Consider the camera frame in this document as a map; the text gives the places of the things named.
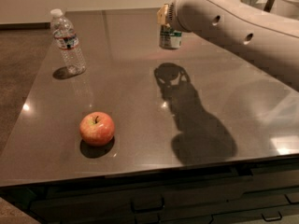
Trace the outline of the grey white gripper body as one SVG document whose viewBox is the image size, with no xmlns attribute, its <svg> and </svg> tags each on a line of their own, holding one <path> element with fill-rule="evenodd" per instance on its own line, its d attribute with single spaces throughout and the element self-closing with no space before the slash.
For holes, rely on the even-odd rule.
<svg viewBox="0 0 299 224">
<path fill-rule="evenodd" d="M 190 0 L 171 0 L 167 12 L 167 20 L 172 28 L 190 33 L 192 7 Z"/>
</svg>

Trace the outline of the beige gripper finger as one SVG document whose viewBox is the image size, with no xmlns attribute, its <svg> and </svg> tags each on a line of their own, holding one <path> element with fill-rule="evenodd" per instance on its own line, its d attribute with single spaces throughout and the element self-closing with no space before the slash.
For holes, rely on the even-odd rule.
<svg viewBox="0 0 299 224">
<path fill-rule="evenodd" d="M 168 19 L 169 5 L 164 4 L 157 12 L 157 23 L 162 26 L 169 26 Z"/>
</svg>

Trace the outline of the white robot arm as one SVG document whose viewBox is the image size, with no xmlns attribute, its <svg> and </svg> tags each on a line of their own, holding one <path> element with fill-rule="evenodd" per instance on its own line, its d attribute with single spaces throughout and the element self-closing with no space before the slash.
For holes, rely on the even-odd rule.
<svg viewBox="0 0 299 224">
<path fill-rule="evenodd" d="M 194 33 L 299 90 L 298 21 L 258 9 L 253 0 L 171 0 L 158 23 Z"/>
</svg>

